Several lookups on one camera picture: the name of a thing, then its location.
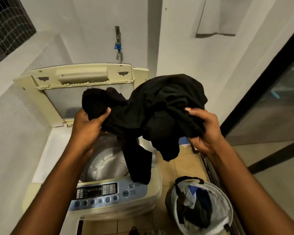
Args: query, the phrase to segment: forearm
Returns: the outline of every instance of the forearm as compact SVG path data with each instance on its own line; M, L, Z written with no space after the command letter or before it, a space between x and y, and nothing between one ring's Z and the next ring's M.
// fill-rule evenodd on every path
M13 230L13 235L59 234L67 209L87 163L85 152L67 146L35 199Z
M249 234L294 234L294 221L268 195L225 139L212 163Z

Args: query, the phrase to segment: human hand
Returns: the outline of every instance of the human hand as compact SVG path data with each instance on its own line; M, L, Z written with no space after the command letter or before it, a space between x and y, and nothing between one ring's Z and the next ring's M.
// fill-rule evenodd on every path
M89 120L85 111L83 109L79 110L74 118L72 134L67 147L84 153L92 150L94 142L101 132L101 125L110 112L111 109L108 107L105 114Z
M189 138L189 140L199 151L206 154L213 153L214 146L224 139L221 134L217 116L209 113L207 110L199 108L191 109L186 107L185 110L187 110L190 115L203 119L204 127L206 129L206 133L204 133L203 137Z

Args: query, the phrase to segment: digital display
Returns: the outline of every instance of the digital display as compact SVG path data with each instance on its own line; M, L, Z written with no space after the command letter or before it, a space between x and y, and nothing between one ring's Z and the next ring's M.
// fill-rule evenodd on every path
M101 197L118 193L118 183L111 183L98 186L79 187L76 189L74 200Z

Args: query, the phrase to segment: open lid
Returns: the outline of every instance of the open lid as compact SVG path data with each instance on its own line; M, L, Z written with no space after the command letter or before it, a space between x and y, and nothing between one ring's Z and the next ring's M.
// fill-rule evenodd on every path
M22 87L52 127L73 125L88 88L114 87L128 99L148 80L148 69L122 63L82 63L34 69L14 80Z

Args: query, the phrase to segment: control panel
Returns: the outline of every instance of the control panel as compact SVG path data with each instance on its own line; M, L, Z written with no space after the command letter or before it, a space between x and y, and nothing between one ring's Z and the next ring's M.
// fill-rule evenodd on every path
M129 176L118 181L77 186L68 211L92 209L113 203L123 203L143 198L147 185L133 182Z

